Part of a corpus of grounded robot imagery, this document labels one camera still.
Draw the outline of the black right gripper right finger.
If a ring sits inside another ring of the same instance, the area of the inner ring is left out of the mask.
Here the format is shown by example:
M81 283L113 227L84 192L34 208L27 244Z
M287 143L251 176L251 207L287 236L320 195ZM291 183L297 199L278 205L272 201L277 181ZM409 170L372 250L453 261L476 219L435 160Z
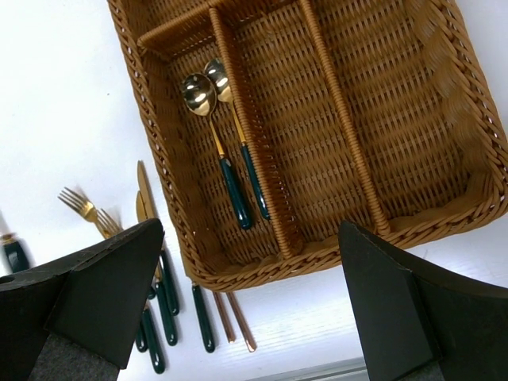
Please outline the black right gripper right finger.
M339 245L371 380L505 380L507 289L341 222Z

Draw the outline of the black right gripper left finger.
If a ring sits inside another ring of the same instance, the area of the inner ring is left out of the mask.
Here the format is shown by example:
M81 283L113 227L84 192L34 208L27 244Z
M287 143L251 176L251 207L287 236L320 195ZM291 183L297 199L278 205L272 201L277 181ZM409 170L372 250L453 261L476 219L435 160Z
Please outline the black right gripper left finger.
M3 380L115 380L126 368L158 261L143 221L1 278Z

